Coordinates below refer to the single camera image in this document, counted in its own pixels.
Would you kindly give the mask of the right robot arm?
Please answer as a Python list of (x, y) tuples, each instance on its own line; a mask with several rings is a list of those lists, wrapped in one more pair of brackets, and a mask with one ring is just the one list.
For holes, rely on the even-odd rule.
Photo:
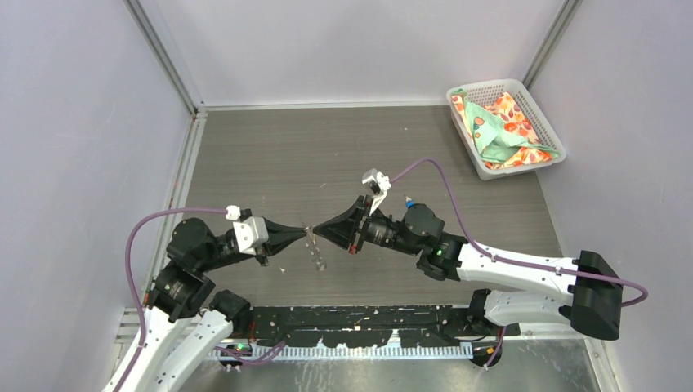
[(445, 232), (444, 221), (423, 203), (408, 202), (401, 220), (372, 205), (371, 197), (360, 196), (313, 232), (351, 254), (371, 243), (416, 256), (417, 268), (438, 281), (509, 287), (474, 292), (466, 320), (477, 335), (514, 323), (557, 323), (595, 339), (619, 339), (623, 286), (600, 254), (551, 258), (503, 251)]

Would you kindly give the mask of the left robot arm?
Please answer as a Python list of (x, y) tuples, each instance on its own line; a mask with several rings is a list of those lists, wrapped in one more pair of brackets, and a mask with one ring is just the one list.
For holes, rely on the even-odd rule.
[(258, 216), (232, 222), (220, 236), (198, 218), (176, 226), (167, 246), (169, 262), (138, 314), (140, 329), (105, 390), (178, 391), (219, 343), (249, 331), (248, 300), (229, 290), (214, 292), (206, 273), (249, 259), (267, 265), (306, 231)]

